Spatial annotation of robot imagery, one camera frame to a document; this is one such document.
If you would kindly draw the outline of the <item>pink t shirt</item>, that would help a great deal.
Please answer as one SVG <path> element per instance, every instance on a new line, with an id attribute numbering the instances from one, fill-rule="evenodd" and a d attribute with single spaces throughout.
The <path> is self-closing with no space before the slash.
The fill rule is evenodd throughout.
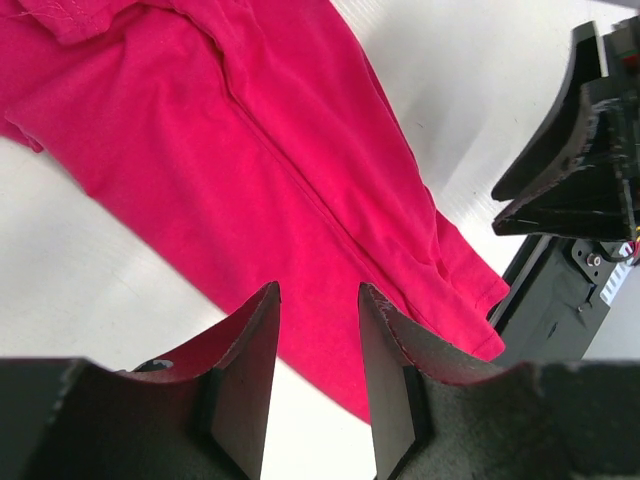
<path id="1" fill-rule="evenodd" d="M 53 156 L 226 312 L 282 291 L 280 357 L 369 417 L 357 290 L 484 361 L 508 288 L 436 208 L 328 1 L 5 1 L 1 133 Z"/>

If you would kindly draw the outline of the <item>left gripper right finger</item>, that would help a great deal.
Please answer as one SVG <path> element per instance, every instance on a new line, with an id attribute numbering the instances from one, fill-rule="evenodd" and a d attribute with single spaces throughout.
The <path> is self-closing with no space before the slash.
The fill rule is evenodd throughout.
<path id="1" fill-rule="evenodd" d="M 358 292 L 380 479 L 635 479 L 634 361 L 479 360 Z"/>

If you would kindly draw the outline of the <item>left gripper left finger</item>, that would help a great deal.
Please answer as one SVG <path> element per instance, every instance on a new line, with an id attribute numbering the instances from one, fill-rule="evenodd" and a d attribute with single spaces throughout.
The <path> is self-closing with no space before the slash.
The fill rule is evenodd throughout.
<path id="1" fill-rule="evenodd" d="M 1 361 L 5 479 L 257 479 L 280 287 L 132 371 L 76 358 Z"/>

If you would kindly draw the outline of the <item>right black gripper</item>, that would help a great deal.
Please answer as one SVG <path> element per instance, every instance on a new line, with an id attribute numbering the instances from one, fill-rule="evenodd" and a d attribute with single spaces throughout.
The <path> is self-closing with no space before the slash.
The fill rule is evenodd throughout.
<path id="1" fill-rule="evenodd" d="M 572 30 L 559 92 L 494 186 L 501 236 L 635 238 L 639 234 L 639 19 L 605 35 Z"/>

